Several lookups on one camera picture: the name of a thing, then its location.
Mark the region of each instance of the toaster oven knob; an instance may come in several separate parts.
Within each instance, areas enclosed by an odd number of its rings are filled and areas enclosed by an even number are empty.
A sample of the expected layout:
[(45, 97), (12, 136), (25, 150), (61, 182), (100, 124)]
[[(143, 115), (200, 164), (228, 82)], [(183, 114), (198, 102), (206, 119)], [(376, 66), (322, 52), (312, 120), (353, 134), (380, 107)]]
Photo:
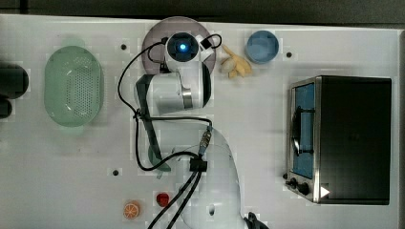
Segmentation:
[(297, 185), (298, 192), (302, 193), (303, 195), (307, 195), (309, 193), (309, 187), (307, 183), (302, 183)]
[(286, 185), (289, 185), (289, 187), (291, 187), (292, 189), (296, 189), (297, 184), (298, 182), (295, 178), (291, 178), (289, 181), (286, 181)]

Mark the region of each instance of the toaster oven door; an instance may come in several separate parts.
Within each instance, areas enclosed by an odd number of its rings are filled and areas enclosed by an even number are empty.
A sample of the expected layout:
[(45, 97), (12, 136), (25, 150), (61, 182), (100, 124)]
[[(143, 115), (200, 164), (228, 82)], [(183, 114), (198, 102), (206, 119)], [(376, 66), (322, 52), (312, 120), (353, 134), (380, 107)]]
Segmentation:
[(313, 178), (315, 85), (310, 83), (293, 89), (291, 111), (291, 172)]

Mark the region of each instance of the green basket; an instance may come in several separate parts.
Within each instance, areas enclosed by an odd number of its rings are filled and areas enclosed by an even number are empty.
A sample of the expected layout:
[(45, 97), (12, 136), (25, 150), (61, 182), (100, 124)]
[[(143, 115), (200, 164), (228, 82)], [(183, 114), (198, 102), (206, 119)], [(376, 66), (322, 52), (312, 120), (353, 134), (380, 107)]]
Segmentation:
[(45, 68), (45, 109), (53, 121), (78, 127), (102, 105), (102, 71), (96, 58), (78, 46), (56, 51)]

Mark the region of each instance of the toaster oven handle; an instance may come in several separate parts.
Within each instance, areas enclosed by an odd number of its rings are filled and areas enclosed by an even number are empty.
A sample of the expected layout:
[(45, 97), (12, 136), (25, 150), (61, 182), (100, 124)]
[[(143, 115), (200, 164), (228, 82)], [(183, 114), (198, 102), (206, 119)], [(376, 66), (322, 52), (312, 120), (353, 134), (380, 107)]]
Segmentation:
[(294, 153), (299, 156), (301, 153), (311, 153), (311, 152), (303, 152), (300, 150), (300, 141), (301, 141), (301, 113), (315, 113), (314, 109), (302, 109), (300, 106), (294, 112), (294, 116), (292, 117), (291, 121), (291, 145), (294, 149)]

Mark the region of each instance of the black cylinder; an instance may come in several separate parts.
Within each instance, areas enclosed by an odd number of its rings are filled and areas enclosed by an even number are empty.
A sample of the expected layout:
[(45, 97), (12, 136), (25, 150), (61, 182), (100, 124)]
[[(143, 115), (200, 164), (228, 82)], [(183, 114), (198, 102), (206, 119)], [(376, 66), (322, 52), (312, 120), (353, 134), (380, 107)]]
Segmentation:
[(298, 184), (298, 191), (302, 194), (304, 194), (305, 196), (309, 193), (309, 187), (307, 183), (302, 183), (302, 184)]
[(0, 98), (0, 119), (10, 116), (11, 112), (11, 103), (7, 99)]
[(17, 98), (29, 85), (27, 72), (18, 65), (0, 62), (0, 97)]

